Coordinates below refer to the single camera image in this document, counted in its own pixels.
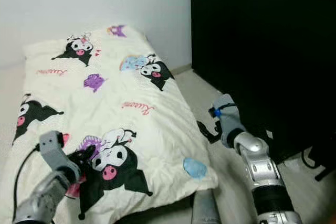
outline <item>pillow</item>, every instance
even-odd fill
[[[28,46],[25,55],[24,96],[1,181],[1,223],[11,223],[21,163],[50,130],[63,132],[66,154],[96,147],[55,223],[113,223],[217,186],[195,118],[141,33],[113,25]],[[50,171],[34,153],[20,174],[18,203]]]

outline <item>cartoon character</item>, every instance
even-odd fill
[[[35,100],[30,100],[27,102],[27,99],[30,97],[30,94],[25,95],[25,99],[22,102],[19,108],[19,115],[17,118],[16,133],[14,141],[21,135],[25,134],[27,127],[33,120],[44,121],[52,115],[63,115],[64,112],[57,112],[52,107],[44,106]]]
[[[98,73],[90,74],[84,81],[84,87],[93,88],[93,92],[96,92],[104,81],[106,80],[100,77]]]
[[[166,80],[169,78],[174,79],[173,75],[162,61],[150,61],[146,66],[142,67],[140,73],[141,75],[151,79],[151,82],[161,91],[166,83]]]
[[[145,56],[127,56],[120,64],[119,70],[137,70],[141,69],[149,62],[148,58]]]
[[[79,59],[87,67],[89,65],[91,51],[93,49],[93,45],[90,43],[89,38],[87,36],[82,36],[81,38],[74,38],[71,36],[68,38],[68,41],[65,52],[52,58],[52,60],[60,58],[75,58]]]
[[[124,185],[125,190],[153,195],[143,171],[137,169],[136,154],[126,146],[136,136],[131,130],[117,129],[106,133],[101,140],[94,136],[84,139],[81,148],[94,145],[96,150],[85,170],[86,181],[80,184],[79,219],[85,219],[85,212],[104,195],[104,190]]]
[[[119,25],[119,26],[111,26],[107,28],[107,32],[110,35],[117,35],[118,37],[126,37],[126,35],[122,32],[122,28],[125,25]]]

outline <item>purple cartoon print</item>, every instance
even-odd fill
[[[126,35],[122,32],[122,28],[125,25],[119,25],[119,26],[110,26],[107,28],[107,32],[111,35],[115,35],[118,37],[126,37]]]
[[[84,87],[90,87],[96,92],[105,81],[98,73],[90,74],[84,81]]]

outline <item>white wall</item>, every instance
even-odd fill
[[[191,63],[190,0],[0,0],[0,68],[24,60],[22,45],[112,23],[143,31],[167,65]]]

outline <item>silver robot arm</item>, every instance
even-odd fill
[[[269,157],[267,143],[246,132],[237,105],[230,95],[221,96],[209,110],[220,121],[224,146],[234,148],[246,165],[245,172],[257,210],[258,224],[302,224],[294,211],[284,181]]]
[[[83,152],[75,152],[69,158],[63,152],[62,146],[62,134],[57,131],[48,132],[40,137],[41,155],[51,167],[52,172],[35,187],[30,197],[19,205],[13,223],[51,223],[66,191],[71,184],[79,180],[81,175],[79,166],[95,150],[91,146]]]
[[[294,211],[276,164],[268,155],[268,145],[247,132],[236,134],[233,148],[243,158],[257,210],[258,224],[302,224]]]

